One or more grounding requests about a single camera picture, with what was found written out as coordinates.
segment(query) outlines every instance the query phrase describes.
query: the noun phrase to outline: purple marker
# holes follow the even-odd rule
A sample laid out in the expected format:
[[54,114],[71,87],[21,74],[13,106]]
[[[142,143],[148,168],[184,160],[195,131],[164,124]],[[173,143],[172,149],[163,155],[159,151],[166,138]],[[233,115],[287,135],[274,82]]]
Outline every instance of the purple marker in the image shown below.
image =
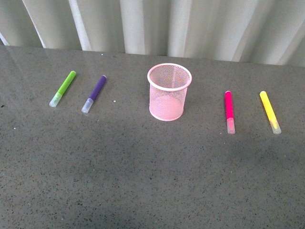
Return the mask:
[[84,107],[81,109],[83,113],[88,113],[90,110],[90,107],[92,106],[94,100],[96,99],[97,95],[101,91],[104,83],[106,82],[106,76],[102,75],[100,80],[97,82],[94,90],[92,91],[90,97],[87,99]]

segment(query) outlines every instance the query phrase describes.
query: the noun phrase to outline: green marker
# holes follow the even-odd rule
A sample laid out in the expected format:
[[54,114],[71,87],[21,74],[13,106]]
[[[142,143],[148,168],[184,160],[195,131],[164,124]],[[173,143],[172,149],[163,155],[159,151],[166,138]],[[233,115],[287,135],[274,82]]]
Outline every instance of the green marker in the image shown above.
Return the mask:
[[61,87],[58,89],[57,93],[52,98],[50,102],[51,107],[56,107],[57,103],[62,98],[63,94],[65,94],[67,88],[70,86],[75,76],[76,76],[76,72],[71,71],[70,74],[67,76],[67,79],[63,82]]

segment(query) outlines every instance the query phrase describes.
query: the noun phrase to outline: pink mesh pen holder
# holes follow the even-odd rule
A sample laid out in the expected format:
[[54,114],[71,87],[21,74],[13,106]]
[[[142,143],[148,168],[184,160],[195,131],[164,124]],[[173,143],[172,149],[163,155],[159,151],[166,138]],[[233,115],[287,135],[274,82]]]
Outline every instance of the pink mesh pen holder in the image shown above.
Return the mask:
[[163,121],[172,121],[183,113],[187,87],[192,82],[191,73],[174,63],[162,63],[147,74],[150,86],[149,110]]

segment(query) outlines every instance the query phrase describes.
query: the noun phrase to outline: curtain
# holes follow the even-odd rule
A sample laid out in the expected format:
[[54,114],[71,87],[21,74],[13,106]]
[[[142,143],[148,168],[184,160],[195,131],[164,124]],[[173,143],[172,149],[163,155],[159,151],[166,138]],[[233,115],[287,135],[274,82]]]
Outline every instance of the curtain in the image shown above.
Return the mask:
[[305,0],[0,0],[0,44],[305,66]]

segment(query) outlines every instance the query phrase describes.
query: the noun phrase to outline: gray countertop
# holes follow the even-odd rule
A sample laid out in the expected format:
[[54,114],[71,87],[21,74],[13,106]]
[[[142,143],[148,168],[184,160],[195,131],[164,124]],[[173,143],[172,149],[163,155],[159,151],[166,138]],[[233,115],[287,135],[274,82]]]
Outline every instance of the gray countertop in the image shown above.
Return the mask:
[[[148,109],[147,72],[163,62],[193,75],[172,122]],[[0,46],[0,228],[304,229],[304,89],[299,67]]]

